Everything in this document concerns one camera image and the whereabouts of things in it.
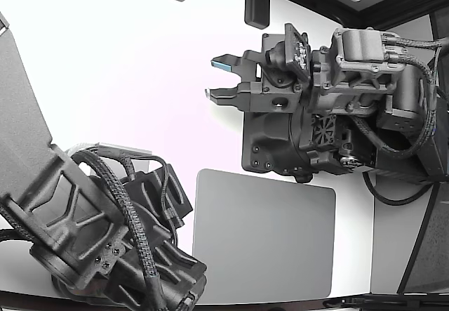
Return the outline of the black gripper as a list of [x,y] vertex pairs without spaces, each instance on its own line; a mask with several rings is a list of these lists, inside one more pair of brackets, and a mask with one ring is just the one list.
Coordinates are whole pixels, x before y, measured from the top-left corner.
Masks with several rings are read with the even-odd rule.
[[[265,51],[262,62],[262,90],[272,98],[274,111],[293,113],[303,106],[313,114],[333,112],[332,59],[330,51],[311,51],[287,63],[284,51]],[[211,60],[214,68],[256,80],[257,61],[253,52],[243,55],[224,54]],[[250,82],[233,88],[207,88],[207,99],[219,106],[235,107],[242,112],[262,112],[251,92]]]

